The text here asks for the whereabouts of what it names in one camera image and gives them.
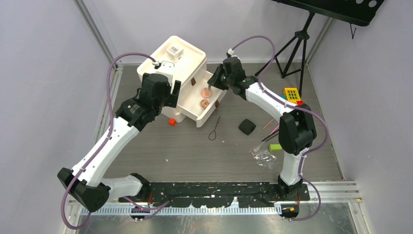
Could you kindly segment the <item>white barcode box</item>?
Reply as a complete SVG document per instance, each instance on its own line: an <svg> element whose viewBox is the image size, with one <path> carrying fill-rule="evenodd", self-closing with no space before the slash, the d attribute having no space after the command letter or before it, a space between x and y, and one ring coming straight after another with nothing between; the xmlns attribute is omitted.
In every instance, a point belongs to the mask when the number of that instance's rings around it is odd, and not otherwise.
<svg viewBox="0 0 413 234"><path fill-rule="evenodd" d="M173 62L177 62L182 58L184 49L179 46L170 46L166 49L169 59Z"/></svg>

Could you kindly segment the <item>beige makeup sponge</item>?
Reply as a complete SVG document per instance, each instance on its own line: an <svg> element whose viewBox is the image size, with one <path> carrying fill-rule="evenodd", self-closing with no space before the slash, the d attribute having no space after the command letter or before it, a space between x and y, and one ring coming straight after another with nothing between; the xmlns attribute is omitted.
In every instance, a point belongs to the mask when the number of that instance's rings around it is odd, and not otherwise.
<svg viewBox="0 0 413 234"><path fill-rule="evenodd" d="M207 99L203 99L203 100L201 100L201 102L200 102L200 106L203 108L203 109L206 109L208 106L209 106L209 101L207 100Z"/></svg>

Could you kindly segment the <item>pink powder puff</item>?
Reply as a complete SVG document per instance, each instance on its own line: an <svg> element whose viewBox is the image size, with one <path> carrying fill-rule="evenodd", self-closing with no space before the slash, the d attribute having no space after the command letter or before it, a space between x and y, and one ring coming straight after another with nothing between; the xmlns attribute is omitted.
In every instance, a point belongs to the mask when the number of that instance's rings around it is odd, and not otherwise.
<svg viewBox="0 0 413 234"><path fill-rule="evenodd" d="M207 98L211 98L212 96L213 96L213 91L212 90L210 90L208 88L203 88L201 90L201 97L202 98L207 99Z"/></svg>

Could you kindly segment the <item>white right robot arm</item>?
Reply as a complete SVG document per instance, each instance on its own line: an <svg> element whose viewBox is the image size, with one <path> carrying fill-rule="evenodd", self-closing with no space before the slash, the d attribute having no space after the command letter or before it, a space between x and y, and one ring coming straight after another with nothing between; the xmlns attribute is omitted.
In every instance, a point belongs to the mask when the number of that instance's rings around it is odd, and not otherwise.
<svg viewBox="0 0 413 234"><path fill-rule="evenodd" d="M278 120L278 142L284 150L284 158L276 186L277 196L291 200L303 183L305 154L317 137L309 106L293 104L265 87L260 79L247 76L237 57L224 59L207 83L220 90L232 90Z"/></svg>

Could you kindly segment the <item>white drawer organizer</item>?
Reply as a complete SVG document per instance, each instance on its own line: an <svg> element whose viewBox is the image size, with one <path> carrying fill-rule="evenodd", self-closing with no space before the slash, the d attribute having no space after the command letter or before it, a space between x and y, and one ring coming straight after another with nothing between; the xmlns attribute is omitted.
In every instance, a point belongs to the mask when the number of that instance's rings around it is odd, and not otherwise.
<svg viewBox="0 0 413 234"><path fill-rule="evenodd" d="M179 61L173 62L169 59L166 49L170 46L179 46L184 49ZM209 106L206 109L200 106L201 100L204 99L201 97L201 90L208 87L207 81L212 77L212 73L207 71L205 52L178 36L171 36L151 54L151 57L157 61L173 62L175 74L172 84L176 80L181 81L177 106L175 108L164 107L162 114L177 122L188 117L196 122L197 128L202 127L226 94L226 91L211 87L213 96L207 98ZM140 80L143 79L144 73L154 73L152 60L146 59L138 66L136 72Z"/></svg>

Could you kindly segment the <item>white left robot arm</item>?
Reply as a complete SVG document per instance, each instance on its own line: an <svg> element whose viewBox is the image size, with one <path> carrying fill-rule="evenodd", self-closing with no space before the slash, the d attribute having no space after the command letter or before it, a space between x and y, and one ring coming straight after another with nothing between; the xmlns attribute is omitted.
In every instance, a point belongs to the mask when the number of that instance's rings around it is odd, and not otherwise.
<svg viewBox="0 0 413 234"><path fill-rule="evenodd" d="M103 176L122 149L161 114L163 107L177 106L181 81L174 84L162 74L145 73L137 94L122 102L106 134L72 168L62 168L57 177L68 193L87 211L99 210L107 201L134 198L143 202L151 193L150 183L137 173L122 178Z"/></svg>

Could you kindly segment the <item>black compact case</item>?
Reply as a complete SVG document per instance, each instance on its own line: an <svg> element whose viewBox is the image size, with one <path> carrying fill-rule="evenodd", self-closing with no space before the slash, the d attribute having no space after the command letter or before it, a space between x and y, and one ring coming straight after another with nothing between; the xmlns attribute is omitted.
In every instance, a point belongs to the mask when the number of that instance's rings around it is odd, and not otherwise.
<svg viewBox="0 0 413 234"><path fill-rule="evenodd" d="M239 124L238 129L245 135L249 136L256 129L256 124L249 119L244 119Z"/></svg>

